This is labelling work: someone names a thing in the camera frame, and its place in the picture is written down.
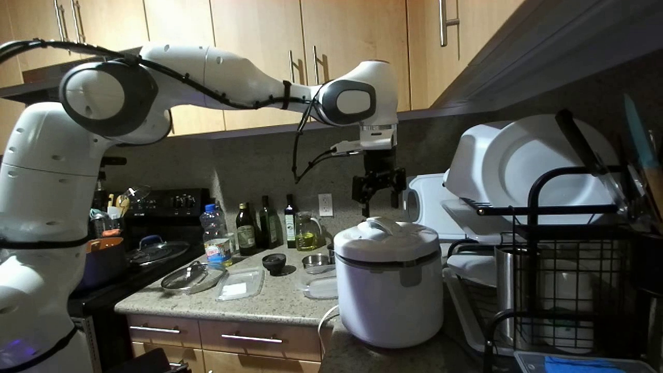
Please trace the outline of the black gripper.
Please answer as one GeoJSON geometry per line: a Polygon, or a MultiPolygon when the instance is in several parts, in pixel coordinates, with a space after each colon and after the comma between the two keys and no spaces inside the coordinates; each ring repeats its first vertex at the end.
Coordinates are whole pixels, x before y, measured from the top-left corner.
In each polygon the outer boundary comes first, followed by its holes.
{"type": "Polygon", "coordinates": [[[392,207],[401,209],[401,193],[407,190],[407,170],[396,167],[396,151],[366,151],[364,175],[353,179],[353,200],[363,203],[363,216],[372,216],[372,200],[377,192],[392,192],[392,207]]]}

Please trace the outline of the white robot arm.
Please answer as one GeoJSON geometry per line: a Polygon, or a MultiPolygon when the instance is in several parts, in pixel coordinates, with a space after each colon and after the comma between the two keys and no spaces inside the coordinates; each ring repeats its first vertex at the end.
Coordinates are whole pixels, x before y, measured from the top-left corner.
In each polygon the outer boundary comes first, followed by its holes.
{"type": "Polygon", "coordinates": [[[0,371],[93,373],[88,337],[69,314],[86,272],[88,213],[104,154],[168,138],[169,110],[293,110],[360,138],[336,156],[396,148],[397,84],[386,60],[363,60],[321,85],[280,82],[209,47],[148,44],[135,55],[73,41],[86,60],[55,101],[27,107],[0,170],[0,371]]]}

